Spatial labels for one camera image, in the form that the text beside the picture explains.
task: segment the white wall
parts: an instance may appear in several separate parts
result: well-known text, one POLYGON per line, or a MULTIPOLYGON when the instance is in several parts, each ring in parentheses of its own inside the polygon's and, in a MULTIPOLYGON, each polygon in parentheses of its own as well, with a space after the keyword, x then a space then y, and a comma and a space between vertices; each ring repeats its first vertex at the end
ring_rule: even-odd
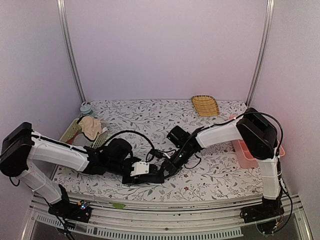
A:
MULTIPOLYGON (((56 1, 0 1, 0 32, 0 141, 24 121, 58 139, 80 100, 56 1)), ((1 240, 18 239, 31 197, 23 183, 14 187, 0 174, 1 240)))
POLYGON ((278 0, 253 107, 284 128, 284 178, 320 239, 320 1, 278 0))
POLYGON ((245 100, 266 0, 68 0, 89 100, 245 100))

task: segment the small bottle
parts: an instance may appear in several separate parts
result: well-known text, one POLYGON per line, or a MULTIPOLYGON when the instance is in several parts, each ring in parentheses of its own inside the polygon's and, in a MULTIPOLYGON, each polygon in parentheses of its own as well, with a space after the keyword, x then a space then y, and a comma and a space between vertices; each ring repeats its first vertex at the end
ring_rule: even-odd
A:
POLYGON ((84 117, 84 116, 95 117, 96 116, 93 109, 92 109, 90 102, 87 102, 87 101, 84 101, 81 104, 80 111, 81 111, 81 117, 84 117))

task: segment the beige cloth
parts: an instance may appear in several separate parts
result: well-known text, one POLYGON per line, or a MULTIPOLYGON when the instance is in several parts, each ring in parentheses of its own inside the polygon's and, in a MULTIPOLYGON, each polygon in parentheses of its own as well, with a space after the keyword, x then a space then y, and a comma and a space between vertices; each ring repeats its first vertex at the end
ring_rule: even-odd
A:
POLYGON ((102 133, 101 121, 98 118, 85 116, 81 119, 79 125, 83 134, 91 141, 94 141, 97 135, 102 133))

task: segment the green basket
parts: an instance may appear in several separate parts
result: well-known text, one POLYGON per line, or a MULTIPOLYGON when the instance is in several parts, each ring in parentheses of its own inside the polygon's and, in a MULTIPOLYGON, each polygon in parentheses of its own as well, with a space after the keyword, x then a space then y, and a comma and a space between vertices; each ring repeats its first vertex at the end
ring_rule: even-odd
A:
MULTIPOLYGON (((60 138, 61 142, 66 143, 69 139, 73 138, 78 131, 80 131, 81 133, 81 126, 77 124, 78 120, 79 118, 76 118, 75 120, 72 121, 70 126, 67 128, 67 130, 64 132, 64 134, 60 138)), ((100 147, 106 141, 107 136, 108 136, 107 131, 103 132, 102 134, 99 134, 90 147, 93 149, 100 147)))

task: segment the plastic bin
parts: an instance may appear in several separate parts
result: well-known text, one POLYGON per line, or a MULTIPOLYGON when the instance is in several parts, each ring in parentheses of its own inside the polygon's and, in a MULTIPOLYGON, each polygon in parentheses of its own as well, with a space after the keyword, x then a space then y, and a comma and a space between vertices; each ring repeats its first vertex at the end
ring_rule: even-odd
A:
MULTIPOLYGON (((254 158, 248 150, 247 145, 243 140, 231 141, 235 150, 235 154, 238 158, 239 164, 243 169, 250 169, 258 167, 257 159, 254 158)), ((280 146, 279 156, 283 157, 285 150, 280 146)))
MULTIPOLYGON (((64 132, 64 134, 60 138, 61 142, 66 143, 69 139, 73 138, 78 131, 81 132, 81 127, 79 126, 79 124, 77 124, 78 120, 79 118, 76 118, 75 120, 72 121, 70 126, 67 128, 67 130, 64 132)), ((102 134, 99 134, 95 139, 95 141, 92 143, 91 148, 96 149, 100 147, 106 141, 107 136, 108 136, 108 131, 105 131, 102 134)))

